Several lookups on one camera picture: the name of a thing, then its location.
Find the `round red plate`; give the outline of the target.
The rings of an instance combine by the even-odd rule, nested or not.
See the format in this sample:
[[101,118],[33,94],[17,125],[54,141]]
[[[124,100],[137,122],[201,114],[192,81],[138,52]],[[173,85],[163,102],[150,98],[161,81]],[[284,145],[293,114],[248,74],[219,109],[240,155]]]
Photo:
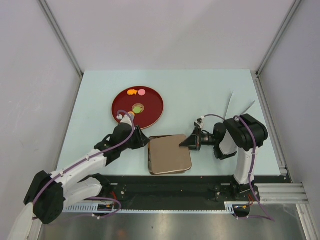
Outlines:
[[[146,91],[144,96],[128,95],[127,91],[134,89],[139,91],[144,89]],[[111,112],[113,118],[117,121],[118,111],[123,110],[127,113],[133,112],[134,107],[140,107],[141,112],[135,114],[134,124],[141,129],[147,129],[154,125],[162,116],[164,112],[164,101],[161,95],[154,89],[147,86],[132,86],[120,92],[111,105]]]

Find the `metal tongs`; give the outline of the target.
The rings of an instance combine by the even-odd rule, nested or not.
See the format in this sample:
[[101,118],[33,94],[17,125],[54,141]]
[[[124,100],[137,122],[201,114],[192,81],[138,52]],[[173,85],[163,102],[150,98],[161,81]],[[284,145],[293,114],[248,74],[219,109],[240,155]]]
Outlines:
[[229,117],[233,117],[235,114],[244,115],[254,106],[255,103],[256,101],[253,100],[251,103],[248,103],[247,105],[241,105],[241,103],[238,103],[238,99],[236,97],[235,92],[231,91],[227,98],[223,118],[227,119]]

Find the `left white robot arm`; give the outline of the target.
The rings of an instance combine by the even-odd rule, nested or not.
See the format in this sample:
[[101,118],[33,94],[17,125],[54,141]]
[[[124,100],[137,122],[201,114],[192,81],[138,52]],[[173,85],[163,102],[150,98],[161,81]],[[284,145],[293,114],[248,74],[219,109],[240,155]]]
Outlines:
[[86,199],[105,200],[110,196],[110,181],[95,171],[119,159],[121,153],[145,147],[150,139],[139,126],[119,123],[84,157],[66,168],[38,172],[23,203],[33,205],[33,215],[43,224],[56,220],[63,209]]

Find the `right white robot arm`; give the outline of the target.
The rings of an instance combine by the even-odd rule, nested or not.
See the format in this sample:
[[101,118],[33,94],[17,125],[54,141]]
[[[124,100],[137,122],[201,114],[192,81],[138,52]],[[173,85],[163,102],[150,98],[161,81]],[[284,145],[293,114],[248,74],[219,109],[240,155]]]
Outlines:
[[230,185],[218,185],[213,189],[217,201],[259,199],[254,171],[258,150],[268,139],[265,125],[245,113],[216,123],[213,131],[208,132],[203,129],[204,118],[194,122],[193,132],[179,147],[200,151],[202,146],[211,146],[215,158],[221,161],[237,156]]

